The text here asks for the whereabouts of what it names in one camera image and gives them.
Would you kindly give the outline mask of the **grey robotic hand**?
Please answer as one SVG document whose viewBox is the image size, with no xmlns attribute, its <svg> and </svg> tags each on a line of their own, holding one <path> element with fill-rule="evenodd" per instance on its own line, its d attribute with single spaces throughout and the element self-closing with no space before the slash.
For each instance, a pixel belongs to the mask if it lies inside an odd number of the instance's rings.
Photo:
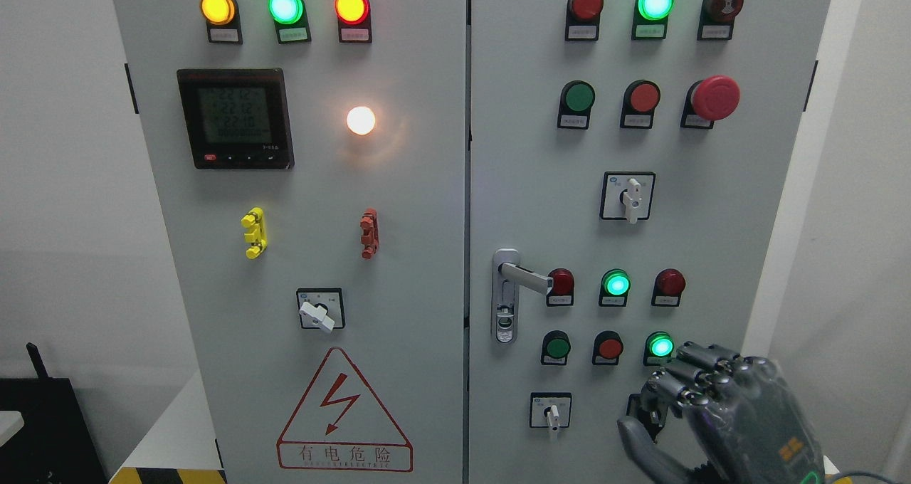
<svg viewBox="0 0 911 484">
<path fill-rule="evenodd" d="M 777 365 L 686 342 L 641 391 L 686 419 L 708 461 L 687 468 L 635 417 L 618 420 L 627 456 L 655 483 L 823 483 L 822 446 Z"/>
</svg>

